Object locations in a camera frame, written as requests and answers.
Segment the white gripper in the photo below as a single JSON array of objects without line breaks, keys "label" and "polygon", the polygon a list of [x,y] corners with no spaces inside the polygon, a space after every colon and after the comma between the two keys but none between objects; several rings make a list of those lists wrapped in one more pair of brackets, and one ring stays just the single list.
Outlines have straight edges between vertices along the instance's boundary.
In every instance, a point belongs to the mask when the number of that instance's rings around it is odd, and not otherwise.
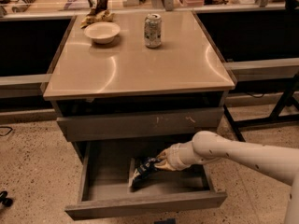
[{"label": "white gripper", "polygon": [[160,161],[154,166],[163,171],[181,171],[196,164],[196,155],[191,142],[174,144],[160,152],[157,159]]}]

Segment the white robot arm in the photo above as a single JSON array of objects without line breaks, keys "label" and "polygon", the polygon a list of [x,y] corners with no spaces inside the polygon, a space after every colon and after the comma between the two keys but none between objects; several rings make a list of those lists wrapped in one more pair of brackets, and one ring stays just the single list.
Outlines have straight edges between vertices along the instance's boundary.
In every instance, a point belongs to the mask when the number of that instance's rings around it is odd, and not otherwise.
[{"label": "white robot arm", "polygon": [[155,166],[181,171],[194,164],[225,158],[291,186],[284,224],[299,224],[299,150],[233,141],[216,133],[201,131],[191,141],[163,150]]}]

